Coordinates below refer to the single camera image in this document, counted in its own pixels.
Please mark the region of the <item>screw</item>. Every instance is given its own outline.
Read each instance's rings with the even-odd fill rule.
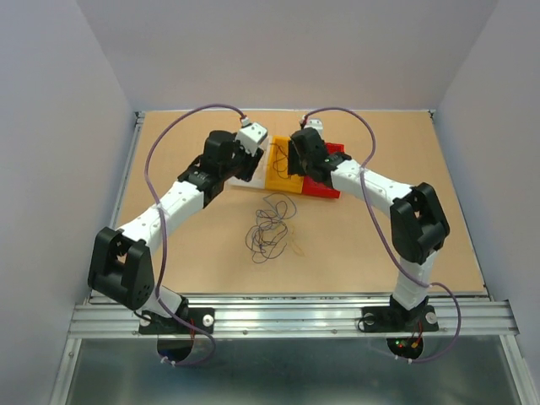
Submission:
[[[210,327],[213,325],[213,316],[207,314],[205,316],[202,317],[202,324],[205,326],[205,327]]]
[[[425,320],[430,324],[434,325],[437,323],[437,315],[434,312],[428,312],[425,314]]]
[[[147,327],[147,326],[150,324],[150,321],[147,320],[147,319],[139,319],[138,324],[139,324],[141,327]]]
[[[375,323],[375,315],[369,312],[362,317],[364,318],[362,322],[369,327]]]

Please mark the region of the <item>black mounting bracket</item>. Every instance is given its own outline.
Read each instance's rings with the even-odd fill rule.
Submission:
[[[290,136],[287,157],[288,175],[309,176],[313,181],[332,188],[331,173],[345,160],[348,154],[329,154],[326,144],[315,128],[304,128]]]
[[[139,325],[138,332],[141,335],[189,335],[192,332],[189,327],[181,325],[173,318],[164,318],[147,310],[144,310],[142,315],[151,321],[146,327]],[[206,327],[203,323],[203,318],[206,315],[210,315],[214,319],[215,309],[209,307],[190,308],[181,318],[205,332],[213,333],[213,324]]]
[[[428,297],[411,310],[405,310],[390,297],[389,306],[363,307],[358,329],[365,333],[413,333],[419,329],[419,323],[424,332],[439,331],[435,308],[428,305]]]
[[[223,191],[229,178],[250,181],[263,153],[259,148],[251,156],[235,140],[234,133],[211,131],[202,154],[178,176],[178,181],[188,181],[197,186],[204,193],[204,207],[207,207]]]
[[[438,251],[450,234],[450,225],[435,189],[428,183],[411,187],[390,206],[391,241],[399,256],[422,264]]]
[[[105,227],[95,237],[88,286],[132,311],[139,309],[154,291],[150,249]]]

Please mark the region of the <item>metal frame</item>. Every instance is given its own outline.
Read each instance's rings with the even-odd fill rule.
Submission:
[[[365,306],[388,305],[384,297],[342,297],[321,299],[187,296],[190,307],[213,307],[217,339],[237,338],[387,338],[409,333],[362,333],[356,327]],[[452,336],[456,330],[456,310],[447,298],[432,298],[440,330],[425,335]],[[514,335],[516,321],[505,302],[488,299],[460,299],[462,335]],[[77,305],[68,336],[92,338],[152,338],[138,334],[139,319],[121,305]],[[189,338],[167,335],[160,338]]]
[[[124,168],[122,184],[110,226],[116,225],[124,192],[131,173],[133,155],[143,126],[144,113],[137,113],[133,139]],[[462,335],[500,336],[520,400],[540,405],[527,365],[521,357],[515,335],[519,333],[507,302],[493,302],[486,292],[477,296],[457,294],[462,306]],[[366,334],[356,327],[364,306],[387,305],[385,294],[230,294],[188,295],[191,307],[215,308],[214,336],[217,339],[253,338],[372,338],[384,333]],[[440,330],[426,336],[451,336],[456,330],[453,302],[431,295],[429,302],[439,317]],[[67,335],[60,370],[51,396],[51,405],[64,405],[76,370],[82,339],[152,338],[138,334],[139,319],[132,312],[103,296],[91,292],[83,305],[77,305]],[[160,336],[160,338],[185,338]]]

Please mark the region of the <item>glass panel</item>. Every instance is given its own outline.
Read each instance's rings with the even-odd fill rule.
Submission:
[[[448,344],[425,339],[425,355]],[[519,404],[498,337],[461,337],[450,354],[408,365],[383,339],[218,342],[197,368],[161,364],[155,341],[88,340],[68,403],[77,405]]]

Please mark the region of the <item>red block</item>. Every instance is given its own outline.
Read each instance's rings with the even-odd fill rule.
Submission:
[[[326,143],[326,146],[329,154],[345,152],[345,147],[340,143]],[[339,198],[341,192],[326,187],[322,183],[314,182],[310,177],[305,176],[304,184],[302,185],[302,194],[315,197]]]

